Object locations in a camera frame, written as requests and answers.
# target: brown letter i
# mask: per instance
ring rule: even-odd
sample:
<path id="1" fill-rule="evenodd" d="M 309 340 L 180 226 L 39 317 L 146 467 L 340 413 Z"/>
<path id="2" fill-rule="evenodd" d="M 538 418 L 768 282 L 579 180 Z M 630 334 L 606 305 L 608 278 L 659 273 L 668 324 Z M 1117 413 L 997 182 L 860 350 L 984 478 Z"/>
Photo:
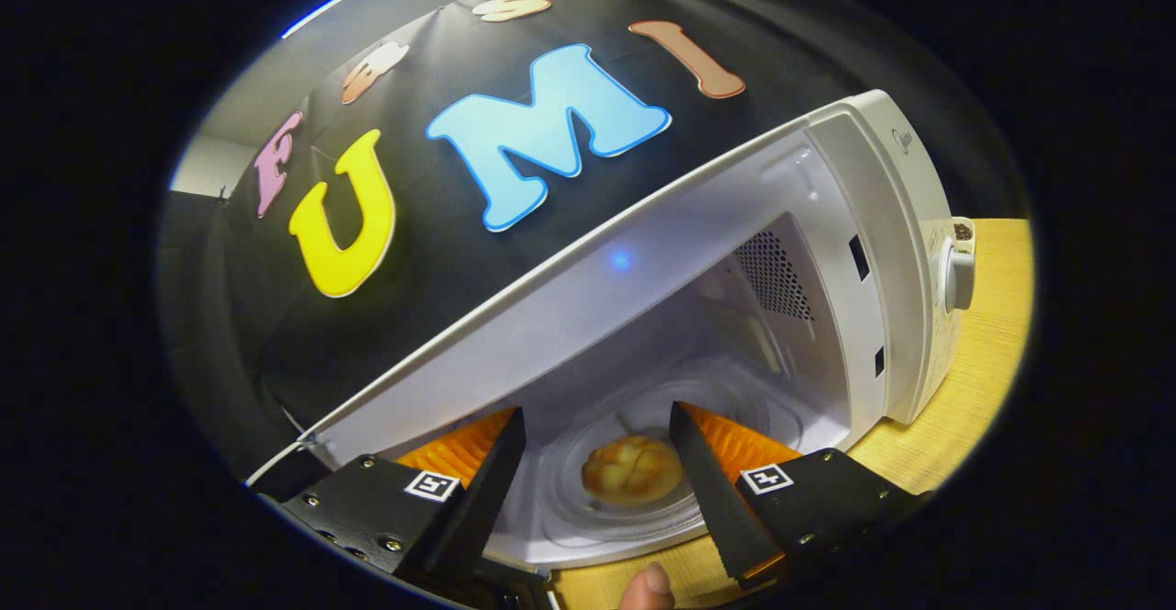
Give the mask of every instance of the brown letter i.
<path id="1" fill-rule="evenodd" d="M 694 40 L 689 40 L 682 28 L 671 21 L 635 21 L 629 25 L 629 31 L 653 38 L 674 54 L 677 61 L 699 79 L 699 91 L 709 99 L 730 99 L 731 95 L 742 94 L 747 87 L 737 74 L 723 69 L 723 66 L 710 58 L 710 54 L 703 53 L 702 48 L 694 45 Z"/>

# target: yellow letter u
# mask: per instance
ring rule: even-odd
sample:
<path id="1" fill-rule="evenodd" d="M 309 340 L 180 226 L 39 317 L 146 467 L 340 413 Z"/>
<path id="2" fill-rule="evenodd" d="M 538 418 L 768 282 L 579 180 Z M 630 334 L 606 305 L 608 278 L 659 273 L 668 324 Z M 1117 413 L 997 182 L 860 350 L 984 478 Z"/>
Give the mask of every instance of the yellow letter u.
<path id="1" fill-rule="evenodd" d="M 346 174 L 350 180 L 363 216 L 363 229 L 352 246 L 340 250 L 327 224 L 327 213 L 322 208 L 327 183 L 310 187 L 290 215 L 290 236 L 298 237 L 310 280 L 332 299 L 348 296 L 360 288 L 383 261 L 392 242 L 396 207 L 375 157 L 379 138 L 379 129 L 365 133 L 335 162 L 335 174 Z"/>

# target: bread roll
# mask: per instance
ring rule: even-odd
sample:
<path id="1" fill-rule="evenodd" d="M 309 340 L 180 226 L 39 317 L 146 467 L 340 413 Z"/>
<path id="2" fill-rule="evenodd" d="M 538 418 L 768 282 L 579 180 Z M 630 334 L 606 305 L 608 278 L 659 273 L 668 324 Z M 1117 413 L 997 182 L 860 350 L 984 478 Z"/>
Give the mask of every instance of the bread roll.
<path id="1" fill-rule="evenodd" d="M 580 480 L 600 502 L 635 507 L 666 497 L 682 481 L 682 463 L 666 443 L 629 435 L 593 450 Z"/>

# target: human hand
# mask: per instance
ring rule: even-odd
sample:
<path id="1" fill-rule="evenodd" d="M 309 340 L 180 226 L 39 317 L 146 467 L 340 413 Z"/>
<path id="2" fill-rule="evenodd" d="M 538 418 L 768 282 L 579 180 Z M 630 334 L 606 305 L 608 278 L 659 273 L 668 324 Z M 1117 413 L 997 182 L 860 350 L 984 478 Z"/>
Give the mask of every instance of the human hand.
<path id="1" fill-rule="evenodd" d="M 643 569 L 624 588 L 617 610 L 673 610 L 674 592 L 669 590 L 669 576 L 661 564 L 654 562 Z"/>

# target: orange soft finger pad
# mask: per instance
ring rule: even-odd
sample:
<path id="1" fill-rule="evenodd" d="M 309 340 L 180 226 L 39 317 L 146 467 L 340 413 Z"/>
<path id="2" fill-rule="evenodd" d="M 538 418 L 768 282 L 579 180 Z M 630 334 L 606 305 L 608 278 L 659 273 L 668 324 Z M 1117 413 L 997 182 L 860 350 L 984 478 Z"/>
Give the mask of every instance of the orange soft finger pad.
<path id="1" fill-rule="evenodd" d="M 470 480 L 482 467 L 482 461 L 499 440 L 499 434 L 507 425 L 507 420 L 514 410 L 514 408 L 500 410 L 479 418 L 477 422 L 460 427 L 452 434 L 441 435 L 440 438 L 400 456 L 396 463 L 457 477 L 462 488 L 468 489 Z"/>
<path id="2" fill-rule="evenodd" d="M 697 405 L 677 402 L 694 420 L 710 445 L 710 454 L 731 484 L 741 470 L 754 470 L 773 463 L 800 458 L 800 453 L 777 443 L 768 435 L 743 427 L 730 418 L 720 417 Z"/>

